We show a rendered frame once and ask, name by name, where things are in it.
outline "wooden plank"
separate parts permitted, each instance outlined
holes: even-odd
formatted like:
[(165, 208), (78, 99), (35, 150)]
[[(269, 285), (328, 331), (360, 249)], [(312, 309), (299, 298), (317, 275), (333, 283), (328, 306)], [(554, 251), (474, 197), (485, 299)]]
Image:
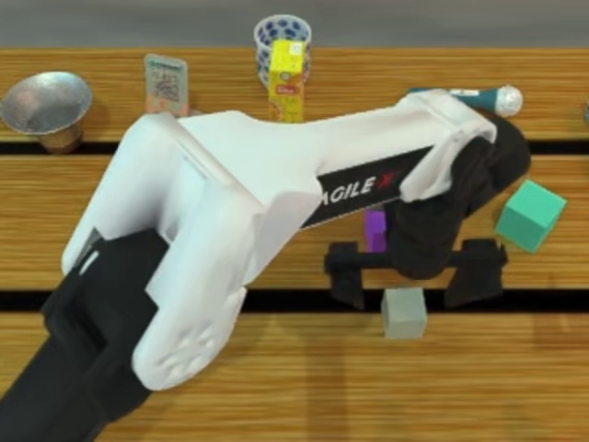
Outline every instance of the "wooden plank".
[[(242, 315), (196, 379), (154, 394), (109, 442), (582, 442), (589, 315), (431, 315), (424, 339), (378, 315)], [(1, 314), (0, 391), (45, 333)]]
[[(265, 90), (256, 78), (249, 47), (2, 49), (0, 93), (41, 71), (75, 72), (95, 92), (86, 120), (87, 139), (118, 140), (143, 112), (143, 57), (148, 52), (188, 62), (194, 108), (267, 117)], [(387, 106), (408, 87), (487, 88), (507, 83), (525, 95), (524, 109), (514, 121), (528, 137), (587, 136), (583, 104), (589, 95), (589, 49), (315, 48), (306, 117), (315, 120)], [(21, 137), (2, 127), (0, 139)]]
[[(108, 157), (0, 157), (0, 289), (53, 289), (59, 262)], [(569, 200), (539, 252), (508, 246), (507, 287), (574, 288), (589, 285), (589, 157), (534, 157), (530, 176)], [(493, 236), (506, 192), (463, 226), (461, 238)], [(298, 234), (252, 285), (254, 288), (324, 288), (323, 257), (334, 241), (364, 243), (362, 215), (350, 215)], [(446, 287), (450, 272), (428, 281)], [(392, 271), (365, 273), (366, 288), (409, 284)]]

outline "cube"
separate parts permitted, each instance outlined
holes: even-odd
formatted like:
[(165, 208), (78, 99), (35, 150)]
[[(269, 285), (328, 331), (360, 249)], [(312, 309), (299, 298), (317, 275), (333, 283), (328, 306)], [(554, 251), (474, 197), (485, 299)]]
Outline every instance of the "cube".
[(559, 220), (567, 201), (526, 180), (502, 210), (495, 231), (534, 253)]
[(382, 210), (364, 212), (364, 238), (366, 251), (387, 251), (387, 221)]
[(381, 305), (385, 338), (419, 339), (425, 332), (427, 308), (421, 288), (389, 288)]

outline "gray cube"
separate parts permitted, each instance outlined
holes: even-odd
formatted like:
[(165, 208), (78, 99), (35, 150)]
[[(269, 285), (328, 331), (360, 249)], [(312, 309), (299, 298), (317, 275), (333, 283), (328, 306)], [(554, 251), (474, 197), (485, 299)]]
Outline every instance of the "gray cube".
[(427, 308), (422, 288), (389, 288), (381, 305), (385, 338), (419, 339), (425, 332)]

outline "gray background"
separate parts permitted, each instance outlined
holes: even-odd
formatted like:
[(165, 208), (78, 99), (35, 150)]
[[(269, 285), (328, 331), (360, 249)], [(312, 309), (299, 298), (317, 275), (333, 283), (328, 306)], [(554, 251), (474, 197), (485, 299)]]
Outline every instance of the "gray background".
[(589, 0), (0, 0), (0, 42), (243, 46), (277, 13), (321, 46), (589, 45)]

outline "yellow carton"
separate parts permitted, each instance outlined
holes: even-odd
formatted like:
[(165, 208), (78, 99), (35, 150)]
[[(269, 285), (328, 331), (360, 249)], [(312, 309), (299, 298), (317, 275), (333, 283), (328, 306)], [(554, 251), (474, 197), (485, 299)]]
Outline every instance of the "yellow carton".
[(272, 44), (268, 100), (275, 122), (303, 122), (305, 44), (276, 40)]

